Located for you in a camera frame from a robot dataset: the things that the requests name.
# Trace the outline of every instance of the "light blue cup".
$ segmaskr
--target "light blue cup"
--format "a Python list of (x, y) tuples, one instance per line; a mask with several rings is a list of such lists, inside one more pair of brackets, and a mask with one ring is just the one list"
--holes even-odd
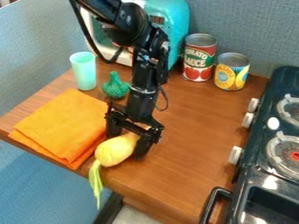
[(73, 73), (78, 89), (91, 90), (96, 86), (95, 57), (90, 52), (71, 55)]

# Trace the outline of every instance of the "yellow can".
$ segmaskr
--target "yellow can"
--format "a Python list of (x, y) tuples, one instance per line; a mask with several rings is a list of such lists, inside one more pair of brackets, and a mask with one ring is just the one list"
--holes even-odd
[(245, 86), (248, 71), (248, 57), (236, 53), (226, 52), (218, 56), (215, 69), (215, 85), (224, 90), (239, 90)]

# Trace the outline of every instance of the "teal toy appliance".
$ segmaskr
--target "teal toy appliance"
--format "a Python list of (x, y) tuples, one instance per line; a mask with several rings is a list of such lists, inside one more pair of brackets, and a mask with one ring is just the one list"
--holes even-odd
[[(185, 0), (122, 0), (139, 4), (149, 15), (149, 20), (156, 27), (160, 27), (168, 34), (170, 40), (169, 69), (176, 63), (178, 57), (182, 55), (184, 49), (184, 38), (189, 30), (189, 7)], [(95, 44), (106, 58), (111, 58), (118, 46), (114, 46), (111, 39), (104, 33), (101, 24), (90, 14), (81, 10), (81, 14), (91, 32)], [(116, 61), (123, 65), (132, 65), (132, 55), (130, 50), (122, 51)]]

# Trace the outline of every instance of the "tomato sauce can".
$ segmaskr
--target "tomato sauce can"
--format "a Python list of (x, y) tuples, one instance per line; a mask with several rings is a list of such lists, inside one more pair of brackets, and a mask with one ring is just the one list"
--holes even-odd
[(184, 77), (191, 81), (207, 81), (212, 77), (216, 38), (195, 33), (185, 39)]
[(239, 90), (245, 86), (250, 67), (249, 58), (236, 52), (226, 52), (218, 56), (215, 69), (215, 85), (224, 90)]

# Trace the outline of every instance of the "stove burner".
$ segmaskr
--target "stove burner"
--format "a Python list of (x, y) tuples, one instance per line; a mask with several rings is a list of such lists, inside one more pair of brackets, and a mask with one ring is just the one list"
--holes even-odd
[(283, 120), (299, 127), (299, 98), (286, 94), (284, 99), (278, 102), (277, 111)]
[(290, 154), (291, 158), (294, 160), (294, 161), (299, 161), (299, 151), (293, 151), (291, 154)]
[(266, 148), (269, 163), (291, 178), (299, 179), (299, 137), (284, 136), (278, 131)]

